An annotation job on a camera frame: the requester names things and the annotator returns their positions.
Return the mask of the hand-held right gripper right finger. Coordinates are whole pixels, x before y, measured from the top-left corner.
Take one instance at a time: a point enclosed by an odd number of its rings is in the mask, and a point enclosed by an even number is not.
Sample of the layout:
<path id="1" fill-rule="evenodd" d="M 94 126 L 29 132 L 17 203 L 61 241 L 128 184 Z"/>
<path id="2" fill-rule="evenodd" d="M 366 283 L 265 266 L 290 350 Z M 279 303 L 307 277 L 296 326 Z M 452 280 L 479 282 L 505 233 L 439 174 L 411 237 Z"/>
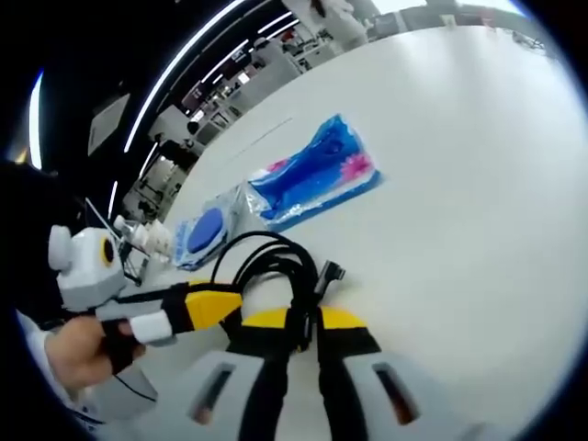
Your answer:
<path id="1" fill-rule="evenodd" d="M 334 440 L 485 440 L 442 389 L 404 357 L 383 350 L 349 311 L 317 313 L 320 391 Z"/>

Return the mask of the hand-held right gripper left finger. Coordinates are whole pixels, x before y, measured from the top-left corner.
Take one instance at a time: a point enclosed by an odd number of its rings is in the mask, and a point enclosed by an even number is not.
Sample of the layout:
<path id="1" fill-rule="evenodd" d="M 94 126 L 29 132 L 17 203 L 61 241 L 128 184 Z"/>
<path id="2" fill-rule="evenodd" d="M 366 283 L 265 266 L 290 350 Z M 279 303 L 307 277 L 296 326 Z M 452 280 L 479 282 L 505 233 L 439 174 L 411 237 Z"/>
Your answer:
<path id="1" fill-rule="evenodd" d="M 298 314 L 275 308 L 247 318 L 236 310 L 221 326 L 223 351 L 203 356 L 182 390 L 183 440 L 273 440 L 288 391 L 288 362 L 295 348 Z"/>

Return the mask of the person's left hand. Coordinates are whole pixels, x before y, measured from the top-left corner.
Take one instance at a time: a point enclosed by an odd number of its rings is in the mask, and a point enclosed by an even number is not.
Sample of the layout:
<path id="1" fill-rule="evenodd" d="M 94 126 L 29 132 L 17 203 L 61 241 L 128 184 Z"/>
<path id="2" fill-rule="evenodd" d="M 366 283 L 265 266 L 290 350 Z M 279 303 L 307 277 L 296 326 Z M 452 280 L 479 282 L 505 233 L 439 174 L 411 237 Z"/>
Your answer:
<path id="1" fill-rule="evenodd" d="M 46 338 L 44 348 L 53 376 L 68 392 L 75 394 L 114 375 L 103 347 L 105 337 L 100 320 L 79 316 Z"/>

